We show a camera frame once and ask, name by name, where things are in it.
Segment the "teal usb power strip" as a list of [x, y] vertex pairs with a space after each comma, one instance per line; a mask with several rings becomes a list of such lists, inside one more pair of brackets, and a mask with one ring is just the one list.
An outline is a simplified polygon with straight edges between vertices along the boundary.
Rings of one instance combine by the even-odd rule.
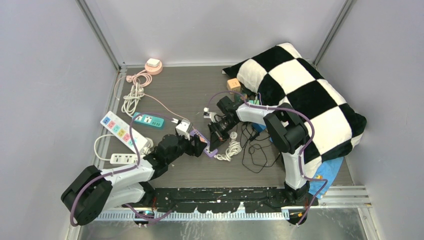
[[156, 129], [162, 129], [165, 125], [165, 120], [163, 118], [148, 114], [140, 114], [139, 112], [135, 112], [132, 118], [137, 124]]

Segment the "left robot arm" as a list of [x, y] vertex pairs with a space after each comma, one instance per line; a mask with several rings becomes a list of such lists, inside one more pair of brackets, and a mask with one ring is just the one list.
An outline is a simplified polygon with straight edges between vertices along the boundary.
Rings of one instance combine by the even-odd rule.
[[167, 134], [151, 153], [138, 154], [136, 163], [103, 170], [86, 167], [60, 197], [70, 212], [70, 224], [87, 225], [102, 211], [124, 204], [148, 207], [154, 199], [148, 181], [163, 175], [183, 154], [199, 157], [206, 146], [198, 135]]

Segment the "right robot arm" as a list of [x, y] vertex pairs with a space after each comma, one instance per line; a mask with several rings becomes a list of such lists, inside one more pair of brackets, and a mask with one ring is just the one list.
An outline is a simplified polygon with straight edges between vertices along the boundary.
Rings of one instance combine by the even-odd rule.
[[288, 103], [279, 106], [236, 103], [227, 96], [218, 101], [217, 107], [223, 116], [219, 120], [212, 119], [208, 124], [210, 150], [225, 143], [230, 138], [230, 130], [240, 122], [264, 125], [283, 159], [285, 198], [291, 205], [299, 205], [305, 199], [310, 186], [303, 171], [303, 148], [309, 131], [301, 120], [301, 114]]

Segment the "blue cube socket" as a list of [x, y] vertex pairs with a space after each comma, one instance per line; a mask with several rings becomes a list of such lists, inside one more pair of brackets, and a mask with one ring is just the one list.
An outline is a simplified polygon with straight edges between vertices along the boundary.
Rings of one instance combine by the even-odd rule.
[[267, 128], [265, 125], [258, 124], [258, 123], [252, 123], [251, 126], [258, 133], [261, 133]]

